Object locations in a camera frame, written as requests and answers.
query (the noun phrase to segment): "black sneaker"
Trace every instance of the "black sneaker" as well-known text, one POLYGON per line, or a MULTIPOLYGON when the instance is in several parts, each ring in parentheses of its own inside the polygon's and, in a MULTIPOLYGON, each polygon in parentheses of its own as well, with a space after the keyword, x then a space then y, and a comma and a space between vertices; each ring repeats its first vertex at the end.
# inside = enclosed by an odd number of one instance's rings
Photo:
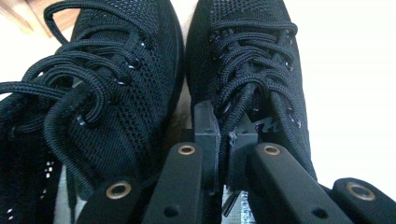
POLYGON ((187 41, 187 79, 191 107, 210 100, 219 119, 220 179, 229 132, 245 113, 263 142, 287 148, 316 178, 296 34, 281 0, 199 1, 187 41))
POLYGON ((63 46, 0 84, 15 92, 0 103, 0 223, 51 223, 62 164, 83 199, 110 177, 157 175, 181 90, 168 0, 64 1, 45 20, 63 46), (70 42, 52 19, 67 8, 81 8, 70 42))

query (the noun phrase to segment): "shoelace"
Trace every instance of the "shoelace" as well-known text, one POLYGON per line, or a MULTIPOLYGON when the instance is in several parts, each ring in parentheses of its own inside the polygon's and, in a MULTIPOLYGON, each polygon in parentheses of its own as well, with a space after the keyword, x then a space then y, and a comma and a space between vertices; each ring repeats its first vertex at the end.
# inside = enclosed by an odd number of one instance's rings
MULTIPOLYGON (((62 1, 47 7, 44 12, 46 24, 62 46, 56 51, 55 55, 33 64, 25 73, 22 81, 0 83, 0 94, 9 92, 25 93, 37 95, 43 98, 43 100, 51 99, 52 101, 58 101, 70 91, 71 86, 58 87, 57 82, 60 78, 76 77, 90 87, 95 101, 90 112, 77 117, 78 123, 84 126, 97 123, 105 109, 115 99, 116 96, 112 89, 114 85, 108 85, 107 83, 109 81, 115 81, 120 85, 130 83, 132 81, 129 75, 130 70, 140 69, 141 62, 132 53, 125 50, 119 42, 80 38, 77 38, 76 41, 68 42, 57 27, 53 19, 53 14, 69 8, 103 11, 128 21, 141 31, 141 46, 147 49, 151 48, 151 36, 144 24, 137 24, 116 8, 95 1, 62 1), (116 65, 108 57, 105 57, 108 55, 122 57, 126 62, 125 65, 123 67, 116 65), (111 72, 112 76, 99 75, 96 72, 99 68, 107 69, 111 72)), ((113 30, 126 34, 131 32, 118 25, 104 25, 90 29, 88 32, 81 34, 80 37, 88 36, 102 30, 113 30)), ((41 116, 26 124, 15 127, 12 132, 29 133, 39 130, 43 127, 45 117, 41 116)), ((57 142, 54 134, 50 138, 47 139, 48 142, 57 142)), ((70 159, 67 154, 68 148, 62 146, 51 148, 54 153, 56 151, 55 154, 60 160, 63 158, 61 162, 70 169, 73 175, 79 177, 81 184, 87 190, 93 191, 93 183, 96 180, 88 177, 83 166, 76 164, 76 161, 70 159)))
MULTIPOLYGON (((215 114, 221 126, 220 181, 223 181, 227 167, 229 132, 244 116, 255 91, 262 95, 271 91, 278 93, 290 119, 297 128, 301 127, 296 112, 298 101, 289 78, 294 58, 285 47, 292 44, 296 34, 297 26, 288 21, 242 19, 218 21, 212 25, 209 42, 212 43, 213 58, 222 64, 218 73, 219 99, 215 104, 215 114), (260 69, 252 71, 252 66, 260 69)), ((302 152, 301 158, 306 160, 306 153, 302 152)))

